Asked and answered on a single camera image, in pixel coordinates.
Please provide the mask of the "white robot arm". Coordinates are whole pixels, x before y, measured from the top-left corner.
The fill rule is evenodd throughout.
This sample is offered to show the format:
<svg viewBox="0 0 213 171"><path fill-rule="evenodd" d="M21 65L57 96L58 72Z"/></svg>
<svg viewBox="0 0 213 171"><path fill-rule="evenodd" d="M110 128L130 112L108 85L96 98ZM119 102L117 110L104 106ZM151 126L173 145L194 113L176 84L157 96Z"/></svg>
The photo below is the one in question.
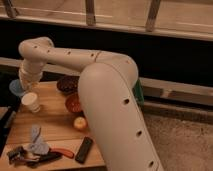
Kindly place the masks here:
<svg viewBox="0 0 213 171"><path fill-rule="evenodd" d="M56 48L51 39L22 41L19 78L23 88L38 82L47 63L80 73L78 95L108 171L164 171L134 97L135 61L124 54Z"/></svg>

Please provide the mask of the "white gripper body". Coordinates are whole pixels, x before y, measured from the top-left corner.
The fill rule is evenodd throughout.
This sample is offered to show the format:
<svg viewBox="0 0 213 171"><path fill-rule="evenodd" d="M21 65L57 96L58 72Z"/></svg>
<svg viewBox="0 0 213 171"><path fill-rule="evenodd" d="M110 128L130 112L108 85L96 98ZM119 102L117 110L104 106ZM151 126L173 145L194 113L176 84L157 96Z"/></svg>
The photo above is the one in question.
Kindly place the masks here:
<svg viewBox="0 0 213 171"><path fill-rule="evenodd" d="M30 88L32 83L39 82L43 76L43 72L30 73L27 71L24 66L19 68L19 80L20 83L25 84L27 88Z"/></svg>

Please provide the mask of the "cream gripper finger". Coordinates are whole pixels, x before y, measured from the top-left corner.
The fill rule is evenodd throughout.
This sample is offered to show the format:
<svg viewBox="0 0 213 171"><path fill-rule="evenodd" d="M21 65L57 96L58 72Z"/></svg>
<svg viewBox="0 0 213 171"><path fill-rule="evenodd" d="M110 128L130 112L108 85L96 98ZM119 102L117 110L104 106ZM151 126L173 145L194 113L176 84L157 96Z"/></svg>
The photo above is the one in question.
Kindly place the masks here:
<svg viewBox="0 0 213 171"><path fill-rule="evenodd" d="M28 88L25 84L22 84L22 83L20 83L20 84L21 84L21 88L22 88L22 94L24 95L27 93Z"/></svg>
<svg viewBox="0 0 213 171"><path fill-rule="evenodd" d="M37 90L37 87L38 87L38 83L36 82L36 83L32 83L31 85L30 85L30 92L36 92L36 90Z"/></svg>

